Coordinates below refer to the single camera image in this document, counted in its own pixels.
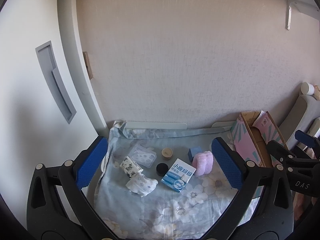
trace blue gripper pad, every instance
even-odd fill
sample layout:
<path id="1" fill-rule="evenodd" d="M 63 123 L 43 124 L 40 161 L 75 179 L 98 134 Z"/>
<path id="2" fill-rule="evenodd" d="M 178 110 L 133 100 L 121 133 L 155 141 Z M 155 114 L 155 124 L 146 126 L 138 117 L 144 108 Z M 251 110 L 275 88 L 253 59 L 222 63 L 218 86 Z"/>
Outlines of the blue gripper pad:
<path id="1" fill-rule="evenodd" d="M 79 189 L 89 185 L 107 150 L 107 139 L 98 136 L 89 148 L 82 151 L 75 159 L 73 171 L 76 173 L 76 184 Z"/>
<path id="2" fill-rule="evenodd" d="M 294 134 L 294 137 L 296 140 L 303 143 L 305 146 L 308 146 L 309 148 L 316 146 L 314 138 L 311 135 L 305 134 L 303 131 L 297 130 Z"/>
<path id="3" fill-rule="evenodd" d="M 222 138 L 215 138 L 211 143 L 211 151 L 215 159 L 217 160 L 224 175 L 227 177 L 231 187 L 238 190 L 241 189 L 243 184 L 243 169 L 236 165 L 229 153 L 233 154 L 230 147 L 224 142 Z M 243 159 L 237 158 L 243 165 Z"/>

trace blue textured pad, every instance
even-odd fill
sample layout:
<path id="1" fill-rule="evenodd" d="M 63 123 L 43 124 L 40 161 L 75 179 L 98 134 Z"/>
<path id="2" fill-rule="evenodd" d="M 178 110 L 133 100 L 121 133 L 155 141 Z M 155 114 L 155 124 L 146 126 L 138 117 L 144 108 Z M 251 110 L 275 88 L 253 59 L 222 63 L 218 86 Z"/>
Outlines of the blue textured pad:
<path id="1" fill-rule="evenodd" d="M 76 184 L 79 189 L 87 187 L 95 174 L 99 164 L 108 150 L 108 141 L 102 138 L 95 148 L 90 152 L 86 160 L 77 171 Z"/>
<path id="2" fill-rule="evenodd" d="M 212 141 L 211 151 L 231 187 L 240 190 L 243 184 L 242 172 L 217 139 Z"/>
<path id="3" fill-rule="evenodd" d="M 297 130 L 294 134 L 294 137 L 299 142 L 303 143 L 305 146 L 309 148 L 315 147 L 315 140 L 312 136 L 305 134 L 303 131 Z"/>

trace screw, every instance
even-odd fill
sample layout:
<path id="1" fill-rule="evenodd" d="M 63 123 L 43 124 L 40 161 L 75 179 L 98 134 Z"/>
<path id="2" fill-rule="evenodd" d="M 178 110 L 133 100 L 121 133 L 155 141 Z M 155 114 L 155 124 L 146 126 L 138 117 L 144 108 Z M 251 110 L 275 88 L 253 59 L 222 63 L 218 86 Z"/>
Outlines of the screw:
<path id="1" fill-rule="evenodd" d="M 39 164 L 36 166 L 36 169 L 39 170 L 39 169 L 42 168 L 42 166 L 43 166 L 42 163 L 39 163 Z"/>
<path id="2" fill-rule="evenodd" d="M 247 161 L 249 167 L 254 167 L 256 164 L 253 161 Z"/>
<path id="3" fill-rule="evenodd" d="M 278 165 L 277 165 L 277 169 L 280 170 L 280 171 L 282 171 L 282 170 L 283 170 L 283 166 L 280 165 L 280 164 L 278 164 Z"/>
<path id="4" fill-rule="evenodd" d="M 64 165 L 67 166 L 67 167 L 68 167 L 68 166 L 71 166 L 71 165 L 72 165 L 72 160 L 67 160 L 67 161 L 65 161 L 65 162 L 64 162 Z"/>

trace wall-mounted bracket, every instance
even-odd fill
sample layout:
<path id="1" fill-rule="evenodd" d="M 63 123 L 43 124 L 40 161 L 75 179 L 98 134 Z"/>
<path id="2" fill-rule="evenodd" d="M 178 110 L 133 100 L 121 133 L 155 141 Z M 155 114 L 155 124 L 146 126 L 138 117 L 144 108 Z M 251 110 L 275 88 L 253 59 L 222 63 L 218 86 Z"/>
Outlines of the wall-mounted bracket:
<path id="1" fill-rule="evenodd" d="M 287 30 L 290 30 L 292 6 L 295 6 L 299 12 L 309 15 L 320 21 L 320 10 L 318 7 L 297 0 L 288 0 L 287 8 Z"/>

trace recessed gray handle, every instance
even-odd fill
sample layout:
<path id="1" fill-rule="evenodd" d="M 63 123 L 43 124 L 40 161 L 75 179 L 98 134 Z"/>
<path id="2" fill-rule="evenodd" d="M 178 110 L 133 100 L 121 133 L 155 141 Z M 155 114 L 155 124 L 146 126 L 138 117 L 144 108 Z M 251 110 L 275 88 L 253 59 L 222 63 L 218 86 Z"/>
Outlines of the recessed gray handle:
<path id="1" fill-rule="evenodd" d="M 40 63 L 45 81 L 50 92 L 56 101 L 61 113 L 68 123 L 71 122 L 76 114 L 76 109 L 68 95 L 66 87 L 61 78 L 58 66 L 56 64 L 52 51 L 51 41 L 36 48 L 36 53 Z"/>

